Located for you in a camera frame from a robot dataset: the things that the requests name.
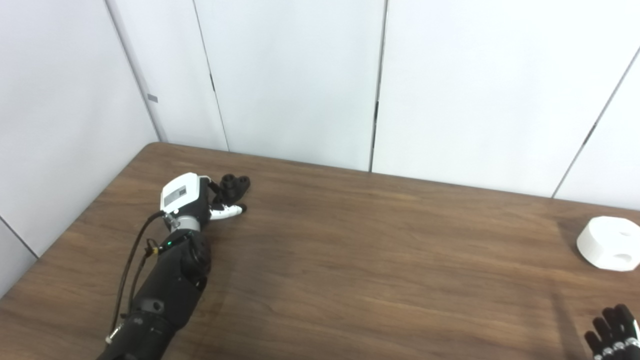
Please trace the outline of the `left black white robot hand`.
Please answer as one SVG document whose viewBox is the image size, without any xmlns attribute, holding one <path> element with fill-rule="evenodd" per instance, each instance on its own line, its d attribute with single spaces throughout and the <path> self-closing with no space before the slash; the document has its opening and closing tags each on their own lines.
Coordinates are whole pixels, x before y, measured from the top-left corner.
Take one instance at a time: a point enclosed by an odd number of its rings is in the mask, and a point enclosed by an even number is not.
<svg viewBox="0 0 640 360">
<path fill-rule="evenodd" d="M 205 175 L 185 173 L 163 187 L 160 210 L 176 219 L 194 218 L 204 226 L 245 212 L 247 208 L 240 201 L 250 185 L 247 176 L 226 174 L 215 182 Z"/>
</svg>

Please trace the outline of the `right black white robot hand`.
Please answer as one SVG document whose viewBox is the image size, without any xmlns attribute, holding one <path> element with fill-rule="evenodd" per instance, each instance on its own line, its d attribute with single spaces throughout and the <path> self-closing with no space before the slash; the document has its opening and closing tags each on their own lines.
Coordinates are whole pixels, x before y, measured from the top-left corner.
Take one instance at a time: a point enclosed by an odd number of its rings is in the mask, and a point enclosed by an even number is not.
<svg viewBox="0 0 640 360">
<path fill-rule="evenodd" d="M 625 304 L 606 307 L 592 320 L 593 330 L 583 338 L 594 360 L 638 360 L 639 322 Z"/>
</svg>

